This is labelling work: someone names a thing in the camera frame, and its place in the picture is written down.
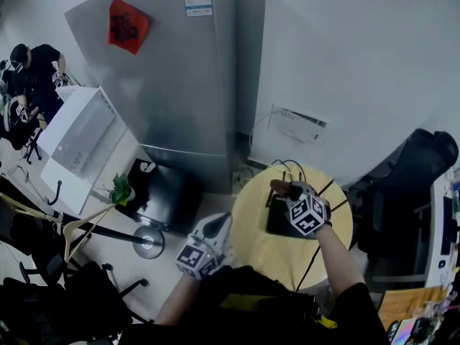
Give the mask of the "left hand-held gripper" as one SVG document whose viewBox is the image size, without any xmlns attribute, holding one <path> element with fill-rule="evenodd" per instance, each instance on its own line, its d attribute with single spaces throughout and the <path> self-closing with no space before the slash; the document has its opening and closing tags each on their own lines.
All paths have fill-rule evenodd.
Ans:
<svg viewBox="0 0 460 345">
<path fill-rule="evenodd" d="M 226 257 L 232 222 L 229 212 L 200 220 L 175 258 L 178 269 L 197 280 L 212 274 Z"/>
</svg>

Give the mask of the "brown cloth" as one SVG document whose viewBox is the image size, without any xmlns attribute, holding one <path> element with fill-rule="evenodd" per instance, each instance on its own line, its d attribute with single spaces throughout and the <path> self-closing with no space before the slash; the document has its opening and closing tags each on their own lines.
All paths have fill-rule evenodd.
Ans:
<svg viewBox="0 0 460 345">
<path fill-rule="evenodd" d="M 279 196 L 286 198 L 290 196 L 290 189 L 292 183 L 286 182 L 284 180 L 271 180 L 270 188 Z"/>
</svg>

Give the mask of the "black router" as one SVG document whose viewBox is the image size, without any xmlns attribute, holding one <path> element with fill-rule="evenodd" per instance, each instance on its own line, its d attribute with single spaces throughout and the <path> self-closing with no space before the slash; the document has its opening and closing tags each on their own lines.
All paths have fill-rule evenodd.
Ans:
<svg viewBox="0 0 460 345">
<path fill-rule="evenodd" d="M 292 183 L 290 192 L 295 196 L 296 199 L 302 195 L 298 195 L 295 193 L 293 187 L 293 181 L 289 181 Z M 323 198 L 322 194 L 326 192 L 329 187 L 332 186 L 334 182 L 331 180 L 328 184 L 323 187 L 320 191 L 316 191 L 316 196 Z M 290 238 L 297 238 L 297 239 L 310 239 L 313 240 L 316 238 L 316 235 L 313 236 L 301 236 L 290 224 L 289 218 L 289 210 L 287 208 L 285 198 L 281 197 L 280 195 L 276 194 L 272 189 L 270 189 L 270 194 L 267 198 L 267 202 L 265 207 L 268 208 L 268 215 L 267 215 L 267 224 L 265 231 L 268 234 L 273 234 L 277 236 L 284 236 Z M 337 207 L 331 208 L 331 214 L 335 211 Z"/>
</svg>

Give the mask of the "person's right forearm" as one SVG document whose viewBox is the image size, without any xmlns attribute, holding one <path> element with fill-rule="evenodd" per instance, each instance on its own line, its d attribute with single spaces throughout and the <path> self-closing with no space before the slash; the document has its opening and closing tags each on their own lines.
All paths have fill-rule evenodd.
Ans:
<svg viewBox="0 0 460 345">
<path fill-rule="evenodd" d="M 364 283 L 364 277 L 349 250 L 331 226 L 324 224 L 315 231 L 332 293 L 339 297 L 350 287 Z"/>
</svg>

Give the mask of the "round wooden side table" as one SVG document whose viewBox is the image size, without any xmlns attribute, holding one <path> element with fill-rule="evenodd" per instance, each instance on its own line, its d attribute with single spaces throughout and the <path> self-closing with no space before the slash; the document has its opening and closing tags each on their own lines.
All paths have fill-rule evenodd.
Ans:
<svg viewBox="0 0 460 345">
<path fill-rule="evenodd" d="M 276 236 L 266 232 L 270 181 L 283 176 L 289 181 L 299 174 L 331 205 L 331 223 L 336 235 L 350 247 L 353 234 L 351 208 L 339 184 L 314 167 L 276 165 L 255 175 L 242 188 L 232 209 L 230 242 L 236 260 L 249 265 L 290 290 L 304 290 L 327 278 L 323 256 L 316 240 Z"/>
</svg>

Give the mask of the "black coat rack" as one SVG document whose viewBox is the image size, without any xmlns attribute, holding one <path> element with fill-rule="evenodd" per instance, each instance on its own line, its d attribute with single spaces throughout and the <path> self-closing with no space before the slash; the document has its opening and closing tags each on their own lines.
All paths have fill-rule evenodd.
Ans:
<svg viewBox="0 0 460 345">
<path fill-rule="evenodd" d="M 13 180 L 10 180 L 6 174 L 0 173 L 0 193 L 4 193 L 10 198 L 20 202 L 30 208 L 38 210 L 40 212 L 54 216 L 55 218 L 62 219 L 62 223 L 58 224 L 61 226 L 63 233 L 63 228 L 66 224 L 71 221 L 78 221 L 80 219 L 74 218 L 70 215 L 67 215 L 61 211 L 55 211 L 52 208 L 51 202 L 44 201 L 40 198 L 34 199 L 34 196 L 21 185 L 16 184 Z M 92 223 L 95 223 L 96 219 L 91 220 L 89 223 L 83 225 L 80 230 L 87 232 L 91 227 Z M 98 234 L 101 236 L 106 236 L 112 239 L 118 239 L 126 242 L 131 242 L 135 248 L 138 249 L 137 254 L 140 257 L 145 259 L 154 259 L 158 255 L 153 252 L 154 247 L 163 248 L 165 246 L 165 239 L 161 231 L 158 231 L 151 226 L 147 227 L 145 233 L 140 234 L 140 236 L 132 236 L 128 234 L 123 234 L 118 231 L 114 231 L 105 227 L 98 225 L 92 232 L 92 234 Z"/>
</svg>

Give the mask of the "person's black shirt torso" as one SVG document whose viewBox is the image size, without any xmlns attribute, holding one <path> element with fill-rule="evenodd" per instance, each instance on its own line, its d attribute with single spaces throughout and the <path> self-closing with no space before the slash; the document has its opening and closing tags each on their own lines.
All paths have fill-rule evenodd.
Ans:
<svg viewBox="0 0 460 345">
<path fill-rule="evenodd" d="M 137 324 L 119 345 L 390 345 L 364 283 L 323 314 L 316 299 L 294 293 L 251 267 L 222 267 L 201 280 L 176 326 Z"/>
</svg>

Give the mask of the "green potted plant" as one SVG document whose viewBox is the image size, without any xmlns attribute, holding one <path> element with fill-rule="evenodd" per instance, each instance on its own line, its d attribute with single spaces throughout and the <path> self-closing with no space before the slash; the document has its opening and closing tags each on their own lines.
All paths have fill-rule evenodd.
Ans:
<svg viewBox="0 0 460 345">
<path fill-rule="evenodd" d="M 124 173 L 116 174 L 112 182 L 114 187 L 109 193 L 109 199 L 113 204 L 126 206 L 128 202 L 135 199 L 136 193 Z"/>
</svg>

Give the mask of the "black office chair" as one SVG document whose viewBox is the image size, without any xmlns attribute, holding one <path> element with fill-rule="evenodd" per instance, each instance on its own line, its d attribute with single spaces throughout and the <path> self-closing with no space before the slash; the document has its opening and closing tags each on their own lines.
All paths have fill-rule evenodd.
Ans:
<svg viewBox="0 0 460 345">
<path fill-rule="evenodd" d="M 458 145 L 449 133 L 416 129 L 390 173 L 371 179 L 360 192 L 358 248 L 372 259 L 415 253 L 419 237 L 428 236 L 428 223 L 417 218 L 415 210 L 431 202 L 432 184 L 458 156 Z"/>
<path fill-rule="evenodd" d="M 0 345 L 72 345 L 109 341 L 134 320 L 124 297 L 142 278 L 118 291 L 109 278 L 113 267 L 89 262 L 64 285 L 40 286 L 7 277 L 0 284 Z"/>
</svg>

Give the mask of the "white desk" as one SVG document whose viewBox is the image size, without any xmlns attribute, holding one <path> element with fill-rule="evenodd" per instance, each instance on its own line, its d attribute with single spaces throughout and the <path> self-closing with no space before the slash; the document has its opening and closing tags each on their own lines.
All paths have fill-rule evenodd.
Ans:
<svg viewBox="0 0 460 345">
<path fill-rule="evenodd" d="M 452 283 L 455 280 L 456 273 L 454 272 L 457 266 L 458 252 L 455 244 L 451 245 L 450 255 L 441 254 L 441 240 L 443 231 L 443 197 L 453 198 L 451 191 L 451 183 L 454 182 L 454 170 L 451 167 L 442 176 L 440 176 L 431 186 L 431 227 L 430 227 L 430 243 L 427 265 L 425 269 L 425 287 L 442 286 L 443 289 L 450 290 Z M 446 261 L 443 268 L 438 267 L 441 260 Z"/>
</svg>

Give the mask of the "black keyboard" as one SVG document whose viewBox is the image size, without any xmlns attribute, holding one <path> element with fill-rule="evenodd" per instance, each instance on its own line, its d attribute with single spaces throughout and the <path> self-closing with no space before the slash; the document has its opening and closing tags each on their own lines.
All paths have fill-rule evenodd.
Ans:
<svg viewBox="0 0 460 345">
<path fill-rule="evenodd" d="M 456 240 L 456 221 L 454 220 L 453 201 L 451 198 L 443 197 L 443 231 L 441 240 L 441 254 L 450 255 L 451 245 Z"/>
</svg>

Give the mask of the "orange wooden desk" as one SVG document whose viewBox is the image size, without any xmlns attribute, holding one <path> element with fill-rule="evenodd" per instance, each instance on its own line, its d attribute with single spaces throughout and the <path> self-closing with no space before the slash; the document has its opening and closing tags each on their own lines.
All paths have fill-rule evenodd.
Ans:
<svg viewBox="0 0 460 345">
<path fill-rule="evenodd" d="M 420 317 L 426 303 L 441 302 L 447 296 L 442 286 L 407 290 L 388 290 L 379 307 L 379 318 L 387 330 L 395 321 Z"/>
</svg>

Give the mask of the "silver refrigerator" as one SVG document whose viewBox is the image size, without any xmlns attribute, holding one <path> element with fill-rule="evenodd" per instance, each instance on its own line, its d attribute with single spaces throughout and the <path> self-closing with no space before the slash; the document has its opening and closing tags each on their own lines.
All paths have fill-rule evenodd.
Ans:
<svg viewBox="0 0 460 345">
<path fill-rule="evenodd" d="M 212 0 L 212 16 L 186 17 L 184 0 L 122 0 L 149 19 L 136 55 L 107 43 L 112 1 L 87 0 L 65 14 L 92 76 L 155 162 L 229 193 L 241 1 Z"/>
</svg>

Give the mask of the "white cabinet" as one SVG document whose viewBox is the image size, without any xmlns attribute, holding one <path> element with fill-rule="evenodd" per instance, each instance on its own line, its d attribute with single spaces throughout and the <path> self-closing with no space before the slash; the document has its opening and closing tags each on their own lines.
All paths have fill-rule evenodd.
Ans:
<svg viewBox="0 0 460 345">
<path fill-rule="evenodd" d="M 127 175 L 139 143 L 102 88 L 60 88 L 67 96 L 38 145 L 47 157 L 41 178 L 75 215 L 89 198 L 109 204 L 116 175 Z"/>
</svg>

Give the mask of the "red paper decoration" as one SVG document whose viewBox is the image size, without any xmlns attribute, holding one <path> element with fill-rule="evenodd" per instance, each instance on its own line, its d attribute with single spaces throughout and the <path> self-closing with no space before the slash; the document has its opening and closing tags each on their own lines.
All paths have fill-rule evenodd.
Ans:
<svg viewBox="0 0 460 345">
<path fill-rule="evenodd" d="M 125 1 L 113 0 L 109 7 L 107 43 L 136 55 L 149 25 L 146 14 Z"/>
</svg>

